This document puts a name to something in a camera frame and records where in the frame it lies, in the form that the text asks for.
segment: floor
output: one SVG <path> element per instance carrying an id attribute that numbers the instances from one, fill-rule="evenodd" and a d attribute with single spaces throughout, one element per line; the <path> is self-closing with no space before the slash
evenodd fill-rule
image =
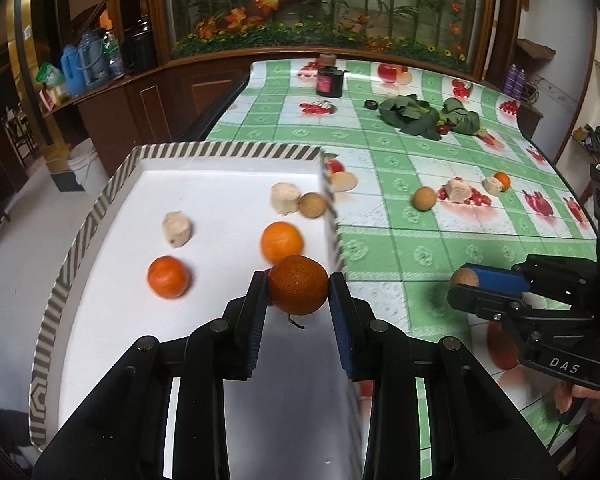
<path id="1" fill-rule="evenodd" d="M 85 192 L 59 192 L 43 163 L 29 174 L 0 227 L 0 408 L 22 412 L 46 300 L 93 205 Z"/>

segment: screw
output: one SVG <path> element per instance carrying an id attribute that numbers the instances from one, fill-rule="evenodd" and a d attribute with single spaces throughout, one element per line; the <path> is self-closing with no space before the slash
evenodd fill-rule
<path id="1" fill-rule="evenodd" d="M 222 317 L 219 317 L 211 322 L 210 328 L 212 332 L 224 332 L 229 328 L 229 322 Z"/>
<path id="2" fill-rule="evenodd" d="M 451 350 L 452 352 L 459 350 L 461 347 L 460 340 L 456 339 L 455 337 L 451 337 L 451 336 L 445 337 L 442 340 L 442 344 L 445 346 L 445 348 L 447 350 Z"/>
<path id="3" fill-rule="evenodd" d="M 382 319 L 372 319 L 369 321 L 369 328 L 374 332 L 386 332 L 389 329 L 389 324 Z"/>
<path id="4" fill-rule="evenodd" d="M 142 350 L 143 352 L 145 350 L 153 348 L 154 345 L 155 345 L 155 339 L 153 337 L 151 337 L 150 335 L 143 335 L 140 339 L 138 339 L 136 341 L 136 348 L 138 350 Z"/>

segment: white bucket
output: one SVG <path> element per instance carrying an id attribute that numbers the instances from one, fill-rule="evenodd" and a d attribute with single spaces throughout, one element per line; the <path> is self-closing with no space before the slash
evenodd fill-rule
<path id="1" fill-rule="evenodd" d="M 96 199 L 109 181 L 91 139 L 84 140 L 69 152 L 66 161 L 75 179 L 89 196 Z"/>

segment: orange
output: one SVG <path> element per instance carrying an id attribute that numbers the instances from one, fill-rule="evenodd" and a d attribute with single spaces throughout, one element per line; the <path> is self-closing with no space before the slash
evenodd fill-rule
<path id="1" fill-rule="evenodd" d="M 158 296 L 174 300 L 189 288 L 191 276 L 180 260 L 173 256 L 161 256 L 149 266 L 146 280 Z"/>
<path id="2" fill-rule="evenodd" d="M 305 256 L 287 256 L 269 271 L 269 299 L 282 312 L 306 316 L 327 300 L 329 277 L 318 262 Z"/>
<path id="3" fill-rule="evenodd" d="M 511 187 L 511 179 L 509 178 L 508 174 L 502 173 L 501 171 L 499 171 L 498 173 L 496 173 L 493 176 L 495 178 L 497 178 L 500 181 L 500 183 L 502 184 L 502 192 L 505 192 L 507 189 L 509 189 Z"/>
<path id="4" fill-rule="evenodd" d="M 260 250 L 269 263 L 276 264 L 285 256 L 302 254 L 304 240 L 300 231 L 287 222 L 273 222 L 260 237 Z"/>

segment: gray kettle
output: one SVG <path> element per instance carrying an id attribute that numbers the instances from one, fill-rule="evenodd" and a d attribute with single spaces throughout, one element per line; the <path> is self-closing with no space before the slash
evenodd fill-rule
<path id="1" fill-rule="evenodd" d="M 102 48 L 103 36 L 103 28 L 88 30 L 78 43 L 76 68 L 84 76 L 87 92 L 95 90 L 109 80 L 108 60 Z"/>

